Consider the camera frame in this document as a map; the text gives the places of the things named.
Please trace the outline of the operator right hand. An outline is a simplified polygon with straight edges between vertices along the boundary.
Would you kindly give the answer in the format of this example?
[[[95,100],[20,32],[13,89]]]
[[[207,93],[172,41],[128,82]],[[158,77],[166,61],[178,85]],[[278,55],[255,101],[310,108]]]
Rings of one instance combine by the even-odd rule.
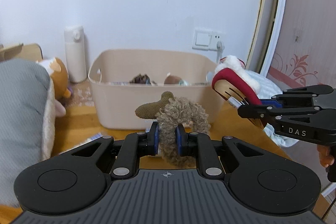
[[[327,168],[334,163],[334,157],[330,154],[330,147],[317,145],[317,151],[319,162],[324,168]]]

